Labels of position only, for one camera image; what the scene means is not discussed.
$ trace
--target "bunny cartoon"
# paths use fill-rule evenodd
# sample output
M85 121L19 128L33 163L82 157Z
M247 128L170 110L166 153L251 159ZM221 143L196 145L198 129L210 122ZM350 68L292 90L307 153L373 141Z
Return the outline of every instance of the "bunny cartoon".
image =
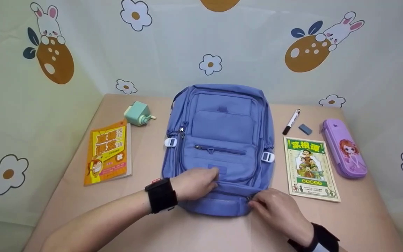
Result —
M315 40L318 42L323 42L326 39L330 40L331 45L329 46L329 51L334 51L337 45L347 38L351 32L355 32L365 24L363 20L352 23L354 19L355 12L350 11L346 13L340 23L334 24L323 33L317 34Z
M41 42L49 44L49 38L57 38L58 43L64 44L65 39L60 32L59 23L57 22L58 10L54 5L49 6L48 12L45 13L38 3L31 3L30 9L37 16L38 29L41 33Z

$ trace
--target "book cover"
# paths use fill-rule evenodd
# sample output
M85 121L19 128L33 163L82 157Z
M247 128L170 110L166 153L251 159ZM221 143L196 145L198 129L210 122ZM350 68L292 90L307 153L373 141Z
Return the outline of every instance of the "book cover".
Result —
M125 120L90 132L84 185L131 175L130 138Z
M340 202L323 141L284 137L289 193Z

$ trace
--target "brown egg illustration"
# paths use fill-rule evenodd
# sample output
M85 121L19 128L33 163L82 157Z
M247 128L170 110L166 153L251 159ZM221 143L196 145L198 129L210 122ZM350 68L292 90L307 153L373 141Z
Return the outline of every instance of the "brown egg illustration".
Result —
M40 43L37 58L44 74L57 84L66 84L74 75L74 60L65 44L49 37L49 44Z
M206 9L223 12L233 8L240 0L200 0Z
M303 37L288 48L285 56L286 65L293 72L308 72L326 59L330 45L329 40L318 42L315 40L315 35Z

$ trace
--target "blue backpack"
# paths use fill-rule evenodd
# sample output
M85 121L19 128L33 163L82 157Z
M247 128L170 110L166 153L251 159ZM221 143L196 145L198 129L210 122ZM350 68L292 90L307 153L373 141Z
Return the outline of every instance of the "blue backpack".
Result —
M181 201L190 212L215 216L248 214L248 201L270 185L273 120L261 90L203 84L185 88L172 104L163 177L195 167L219 169L218 187L196 201Z

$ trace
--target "hand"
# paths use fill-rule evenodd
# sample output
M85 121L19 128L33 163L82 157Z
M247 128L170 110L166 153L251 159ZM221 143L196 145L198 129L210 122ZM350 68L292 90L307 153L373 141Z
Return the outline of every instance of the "hand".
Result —
M303 247L313 240L313 225L289 195L270 188L257 193L248 203L270 226Z
M178 201L194 201L217 187L219 169L193 168L171 178Z

